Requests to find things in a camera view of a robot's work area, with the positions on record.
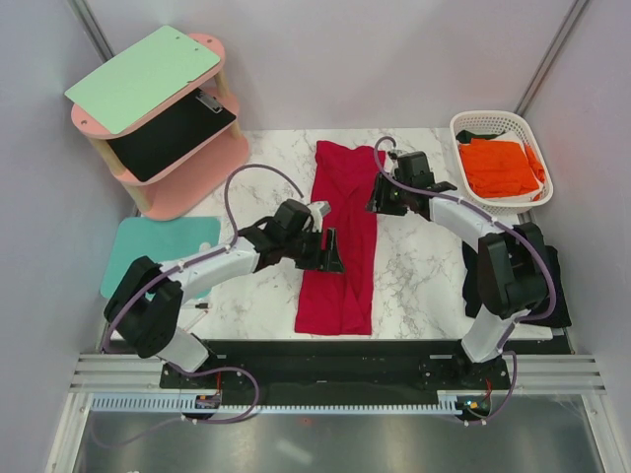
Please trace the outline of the red t shirt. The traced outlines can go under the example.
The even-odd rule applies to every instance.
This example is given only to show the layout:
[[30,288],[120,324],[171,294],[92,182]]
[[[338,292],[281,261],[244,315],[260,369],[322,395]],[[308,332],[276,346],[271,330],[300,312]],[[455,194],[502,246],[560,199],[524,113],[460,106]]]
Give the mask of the red t shirt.
[[314,201],[327,201],[323,224],[336,230],[341,274],[304,273],[295,331],[313,335],[370,335],[377,216],[366,210],[379,169],[374,149],[319,141],[315,149]]

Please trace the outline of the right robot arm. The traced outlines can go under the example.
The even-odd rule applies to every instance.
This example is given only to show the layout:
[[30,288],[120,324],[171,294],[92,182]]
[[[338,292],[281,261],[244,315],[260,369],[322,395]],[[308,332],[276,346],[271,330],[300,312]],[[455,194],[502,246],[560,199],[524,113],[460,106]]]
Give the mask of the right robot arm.
[[375,158],[379,173],[367,210],[392,216],[413,212],[458,236],[473,253],[473,284],[464,298],[474,322],[460,340],[451,372],[458,385],[474,387],[518,323],[546,318],[556,306],[541,230],[532,223],[510,227],[460,196],[453,184],[437,182],[423,152],[387,155],[390,171]]

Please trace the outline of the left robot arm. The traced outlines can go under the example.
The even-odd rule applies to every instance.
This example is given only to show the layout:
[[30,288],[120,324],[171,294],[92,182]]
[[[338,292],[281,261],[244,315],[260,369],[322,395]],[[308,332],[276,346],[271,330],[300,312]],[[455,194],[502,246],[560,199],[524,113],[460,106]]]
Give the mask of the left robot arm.
[[105,320],[141,359],[157,357],[181,370],[195,387],[216,376],[209,351],[178,325],[184,303],[224,282],[290,259],[296,268],[341,274],[336,231],[325,228],[326,201],[283,202],[271,217],[240,229],[224,245],[180,260],[135,259],[105,307]]

